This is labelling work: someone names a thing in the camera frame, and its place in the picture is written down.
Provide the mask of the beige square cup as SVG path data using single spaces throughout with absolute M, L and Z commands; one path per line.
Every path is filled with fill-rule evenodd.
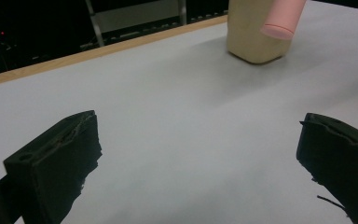
M 284 56 L 290 40 L 280 40 L 260 32 L 273 0 L 229 0 L 227 50 L 248 63 L 269 63 Z

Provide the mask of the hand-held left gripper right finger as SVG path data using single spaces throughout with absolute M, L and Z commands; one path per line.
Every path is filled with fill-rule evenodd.
M 358 224 L 358 130 L 313 113 L 307 114 L 301 124 L 296 159 Z

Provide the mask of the pink hairbrush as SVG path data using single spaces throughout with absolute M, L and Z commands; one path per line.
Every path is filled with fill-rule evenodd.
M 273 0 L 267 18 L 261 27 L 262 34 L 291 40 L 307 0 Z

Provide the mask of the white metal stand frame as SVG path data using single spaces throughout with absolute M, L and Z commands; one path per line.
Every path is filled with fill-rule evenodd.
M 100 47 L 104 46 L 104 33 L 172 17 L 178 17 L 181 25 L 187 24 L 186 0 L 155 0 L 102 12 L 94 10 L 91 0 L 85 2 Z

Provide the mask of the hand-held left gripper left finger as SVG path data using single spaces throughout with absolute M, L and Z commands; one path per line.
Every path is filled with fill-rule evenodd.
M 4 160 L 10 220 L 60 224 L 101 156 L 92 110 L 62 119 L 37 136 Z

